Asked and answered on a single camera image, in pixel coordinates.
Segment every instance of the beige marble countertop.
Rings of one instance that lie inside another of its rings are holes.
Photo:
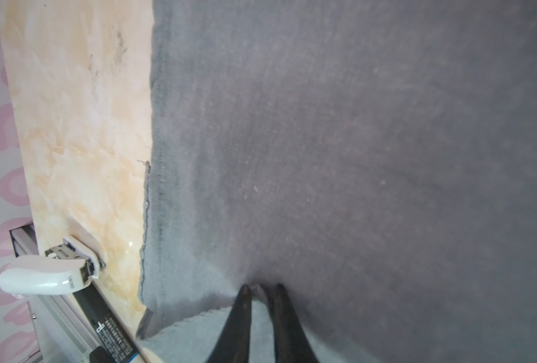
[[[74,235],[134,334],[151,152],[153,14],[142,0],[0,0],[0,36],[40,250]]]

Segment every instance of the gray fabric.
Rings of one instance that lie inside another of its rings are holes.
[[[537,362],[537,1],[153,6],[140,338],[282,282],[348,361]]]

